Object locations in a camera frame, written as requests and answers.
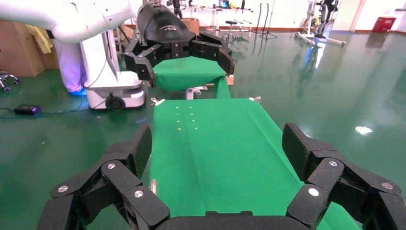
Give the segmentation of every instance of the robotic hand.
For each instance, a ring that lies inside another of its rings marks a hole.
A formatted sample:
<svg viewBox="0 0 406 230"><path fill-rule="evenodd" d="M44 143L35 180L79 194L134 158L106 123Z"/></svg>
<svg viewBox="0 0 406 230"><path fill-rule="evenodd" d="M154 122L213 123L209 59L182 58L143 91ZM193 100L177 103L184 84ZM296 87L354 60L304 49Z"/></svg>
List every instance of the robotic hand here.
<svg viewBox="0 0 406 230"><path fill-rule="evenodd" d="M137 26L144 40L132 40L124 52L127 69L136 72L140 80L156 86L153 67L161 61L194 56L217 61L230 75L235 62L227 42L208 33L196 34L166 6L149 3L138 12Z"/></svg>

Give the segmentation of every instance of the black robotic finger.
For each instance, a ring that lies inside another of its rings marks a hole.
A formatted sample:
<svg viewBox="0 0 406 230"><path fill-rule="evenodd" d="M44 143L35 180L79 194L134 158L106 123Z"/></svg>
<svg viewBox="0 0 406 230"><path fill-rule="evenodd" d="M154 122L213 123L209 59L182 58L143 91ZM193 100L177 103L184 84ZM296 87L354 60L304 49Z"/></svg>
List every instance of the black robotic finger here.
<svg viewBox="0 0 406 230"><path fill-rule="evenodd" d="M227 75L233 74L235 68L235 61L230 54L231 50L229 51L229 49L223 45L198 40L192 41L192 56L217 61L218 65Z"/></svg>
<svg viewBox="0 0 406 230"><path fill-rule="evenodd" d="M210 43L222 45L224 47L227 47L227 45L228 45L228 42L226 40L223 40L220 37L211 35L211 34L206 33L206 32L200 32L199 35L197 36L197 39L202 41L202 42L210 42Z"/></svg>
<svg viewBox="0 0 406 230"><path fill-rule="evenodd" d="M151 63L147 58L138 59L135 61L138 79L149 81L152 88L156 87L155 72L152 69Z"/></svg>
<svg viewBox="0 0 406 230"><path fill-rule="evenodd" d="M226 72L227 75L231 75L234 73L236 62L227 53L227 50L225 49L219 50L217 63Z"/></svg>

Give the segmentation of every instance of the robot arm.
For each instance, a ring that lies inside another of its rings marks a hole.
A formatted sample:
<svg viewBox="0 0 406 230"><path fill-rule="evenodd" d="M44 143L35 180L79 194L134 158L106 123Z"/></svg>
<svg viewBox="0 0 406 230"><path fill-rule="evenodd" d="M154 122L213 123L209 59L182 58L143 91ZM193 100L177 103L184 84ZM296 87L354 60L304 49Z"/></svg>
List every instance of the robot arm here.
<svg viewBox="0 0 406 230"><path fill-rule="evenodd" d="M0 19L43 27L79 43L135 17L140 0L0 0Z"/></svg>

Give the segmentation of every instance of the red box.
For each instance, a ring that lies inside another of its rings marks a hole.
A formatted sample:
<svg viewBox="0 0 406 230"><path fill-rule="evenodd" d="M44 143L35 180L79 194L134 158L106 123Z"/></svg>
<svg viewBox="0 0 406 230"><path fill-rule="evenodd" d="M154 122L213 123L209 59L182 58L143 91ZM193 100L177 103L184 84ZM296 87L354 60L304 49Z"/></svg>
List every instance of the red box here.
<svg viewBox="0 0 406 230"><path fill-rule="evenodd" d="M374 33L386 33L389 32L392 28L392 25L395 23L396 18L394 17L379 17L375 25L373 26L372 32Z"/></svg>

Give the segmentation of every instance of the cardboard box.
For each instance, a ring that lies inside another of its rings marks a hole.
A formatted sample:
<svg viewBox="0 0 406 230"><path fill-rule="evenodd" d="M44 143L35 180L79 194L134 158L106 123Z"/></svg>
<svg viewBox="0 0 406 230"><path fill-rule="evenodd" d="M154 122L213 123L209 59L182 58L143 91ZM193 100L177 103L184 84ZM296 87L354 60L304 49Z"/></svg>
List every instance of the cardboard box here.
<svg viewBox="0 0 406 230"><path fill-rule="evenodd" d="M45 69L59 69L58 55L56 54L55 47L51 48L50 54L40 54L40 56Z"/></svg>
<svg viewBox="0 0 406 230"><path fill-rule="evenodd" d="M0 69L16 77L35 77L45 70L24 24L0 20Z"/></svg>
<svg viewBox="0 0 406 230"><path fill-rule="evenodd" d="M182 22L186 24L188 30L192 31L196 35L199 35L200 22L197 18L183 18Z"/></svg>

